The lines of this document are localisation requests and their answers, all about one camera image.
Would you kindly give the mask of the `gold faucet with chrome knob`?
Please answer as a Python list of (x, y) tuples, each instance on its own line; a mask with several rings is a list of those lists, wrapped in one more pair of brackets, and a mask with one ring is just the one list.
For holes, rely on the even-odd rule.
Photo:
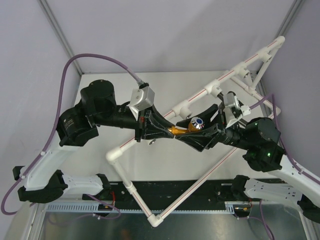
[(200, 117), (192, 117), (186, 120), (186, 126), (177, 128), (176, 126), (169, 127), (168, 130), (175, 136), (183, 135), (191, 132), (198, 132), (205, 126), (204, 121)]

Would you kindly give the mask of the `white PVC pipe frame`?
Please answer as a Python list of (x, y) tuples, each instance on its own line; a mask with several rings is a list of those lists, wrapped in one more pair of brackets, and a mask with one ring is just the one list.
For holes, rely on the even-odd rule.
[[(264, 75), (268, 66), (270, 65), (273, 57), (276, 55), (277, 51), (279, 50), (279, 48), (281, 48), (284, 42), (285, 37), (278, 36), (268, 46), (261, 48), (253, 56), (249, 57), (245, 61), (238, 63), (231, 70), (225, 71), (223, 74), (213, 79), (194, 95), (173, 106), (170, 109), (170, 111), (164, 115), (164, 118), (167, 120), (171, 120), (172, 118), (177, 116), (180, 116), (182, 118), (189, 116), (192, 113), (189, 109), (191, 104), (197, 102), (206, 95), (212, 95), (213, 97), (217, 97), (218, 94), (221, 93), (220, 85), (229, 79), (232, 79), (240, 87), (243, 87), (243, 89), (249, 95), (260, 101), (262, 99), (262, 96), (257, 93), (256, 86), (260, 82), (262, 76)], [(248, 75), (247, 67), (258, 60), (261, 60), (263, 64), (260, 69), (260, 72), (254, 79), (253, 83), (247, 85), (238, 78), (236, 78), (236, 76), (240, 76), (245, 79)], [(108, 151), (105, 155), (105, 158), (107, 162), (113, 166), (116, 173), (120, 176), (125, 188), (128, 190), (130, 195), (133, 197), (133, 199), (139, 205), (143, 213), (146, 215), (149, 224), (154, 228), (158, 227), (166, 217), (168, 217), (191, 194), (193, 194), (200, 186), (202, 186), (210, 177), (210, 175), (216, 169), (218, 169), (224, 163), (225, 160), (227, 160), (234, 152), (237, 151), (237, 149), (233, 147), (223, 158), (221, 158), (206, 173), (204, 173), (203, 176), (201, 176), (193, 185), (191, 185), (191, 187), (189, 187), (184, 193), (182, 193), (182, 195), (179, 196), (172, 204), (170, 204), (165, 210), (163, 210), (158, 215), (155, 215), (154, 213), (152, 213), (152, 211), (147, 206), (143, 198), (140, 196), (133, 182), (129, 179), (127, 172), (123, 169), (121, 163), (119, 162), (119, 158), (123, 155), (123, 153), (130, 149), (132, 146), (134, 146), (136, 143), (137, 142), (135, 141), (135, 138), (132, 137), (131, 139), (122, 143), (122, 145), (117, 146), (112, 150)]]

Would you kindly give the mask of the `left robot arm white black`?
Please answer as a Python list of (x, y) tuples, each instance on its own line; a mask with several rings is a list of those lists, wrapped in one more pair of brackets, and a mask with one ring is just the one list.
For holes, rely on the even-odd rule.
[(107, 199), (112, 188), (108, 178), (98, 173), (76, 177), (60, 166), (89, 140), (99, 135), (100, 126), (134, 130), (134, 139), (172, 139), (173, 124), (154, 106), (154, 92), (148, 84), (135, 89), (130, 101), (116, 103), (113, 84), (104, 79), (91, 82), (80, 92), (80, 101), (55, 120), (49, 144), (29, 166), (16, 166), (13, 176), (21, 182), (17, 194), (21, 202), (46, 204), (62, 196), (81, 195), (83, 200)]

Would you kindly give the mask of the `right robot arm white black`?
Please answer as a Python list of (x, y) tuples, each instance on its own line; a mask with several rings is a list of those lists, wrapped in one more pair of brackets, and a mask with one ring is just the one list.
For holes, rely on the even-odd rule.
[(252, 170), (268, 173), (289, 184), (282, 199), (295, 198), (292, 206), (319, 223), (320, 178), (298, 164), (279, 145), (281, 132), (271, 118), (253, 118), (245, 127), (240, 127), (237, 122), (230, 124), (227, 114), (213, 104), (204, 112), (177, 122), (176, 126), (179, 132), (175, 138), (199, 152), (218, 143), (245, 150), (242, 157)]

